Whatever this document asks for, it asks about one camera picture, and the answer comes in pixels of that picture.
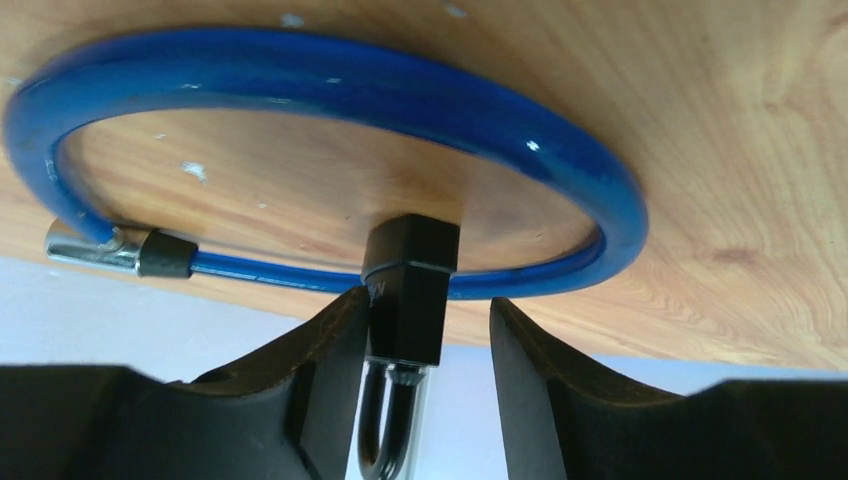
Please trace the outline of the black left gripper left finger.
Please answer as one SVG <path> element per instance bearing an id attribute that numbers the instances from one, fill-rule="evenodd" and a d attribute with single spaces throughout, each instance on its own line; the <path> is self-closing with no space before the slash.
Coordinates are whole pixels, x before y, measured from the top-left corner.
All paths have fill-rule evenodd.
<path id="1" fill-rule="evenodd" d="M 124 366 L 5 366 L 5 479 L 341 479 L 367 343 L 355 287 L 190 383 Z"/>

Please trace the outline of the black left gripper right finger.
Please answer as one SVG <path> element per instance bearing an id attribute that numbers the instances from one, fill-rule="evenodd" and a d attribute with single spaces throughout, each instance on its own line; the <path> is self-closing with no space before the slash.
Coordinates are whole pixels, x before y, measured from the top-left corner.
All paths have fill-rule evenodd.
<path id="1" fill-rule="evenodd" d="M 843 479 L 843 381 L 729 380 L 688 396 L 627 377 L 490 307 L 512 479 Z"/>

